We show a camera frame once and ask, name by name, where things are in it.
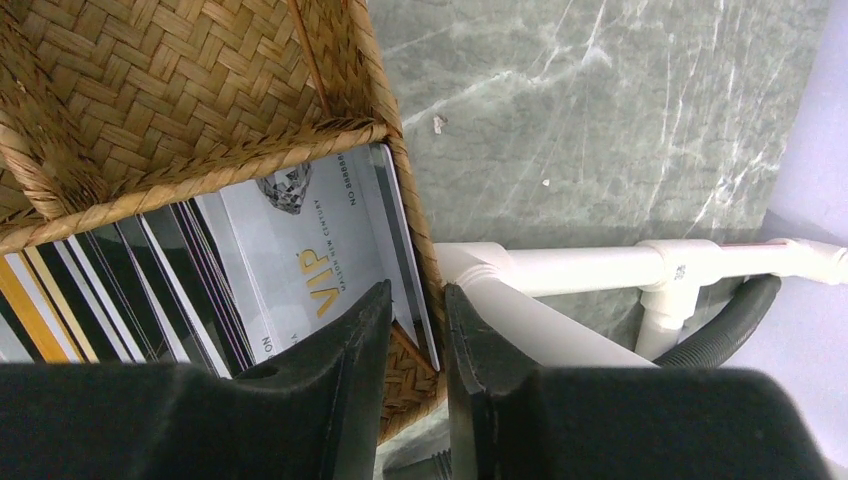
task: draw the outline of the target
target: gray marble wall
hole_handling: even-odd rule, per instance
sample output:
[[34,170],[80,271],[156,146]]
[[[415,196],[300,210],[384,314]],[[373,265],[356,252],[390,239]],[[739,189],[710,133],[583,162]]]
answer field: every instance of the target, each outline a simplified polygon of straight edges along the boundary
[[[546,248],[753,238],[827,1],[371,0],[369,10],[435,240]],[[632,345],[637,298],[546,301]]]

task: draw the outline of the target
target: woven basket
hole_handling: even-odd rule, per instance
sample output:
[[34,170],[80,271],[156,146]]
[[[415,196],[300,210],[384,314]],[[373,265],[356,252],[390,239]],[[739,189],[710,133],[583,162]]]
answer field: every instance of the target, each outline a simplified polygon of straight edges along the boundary
[[[0,15],[1,254],[382,140],[442,323],[364,0],[6,0]],[[395,328],[381,440],[444,393]]]

